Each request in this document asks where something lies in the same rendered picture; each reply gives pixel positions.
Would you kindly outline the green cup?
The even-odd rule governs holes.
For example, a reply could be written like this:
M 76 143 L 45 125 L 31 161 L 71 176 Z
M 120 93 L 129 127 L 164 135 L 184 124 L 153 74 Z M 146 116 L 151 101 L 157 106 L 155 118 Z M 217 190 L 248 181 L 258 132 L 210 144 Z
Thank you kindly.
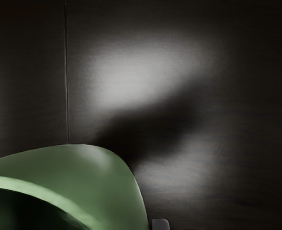
M 134 175 L 101 147 L 58 145 L 2 157 L 0 189 L 46 201 L 89 230 L 148 230 Z

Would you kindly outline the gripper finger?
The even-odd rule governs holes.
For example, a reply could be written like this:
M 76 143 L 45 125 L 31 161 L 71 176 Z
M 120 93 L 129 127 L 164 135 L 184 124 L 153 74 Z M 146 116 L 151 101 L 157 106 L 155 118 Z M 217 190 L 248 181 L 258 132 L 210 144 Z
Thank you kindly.
M 169 230 L 169 222 L 164 218 L 153 218 L 151 230 Z

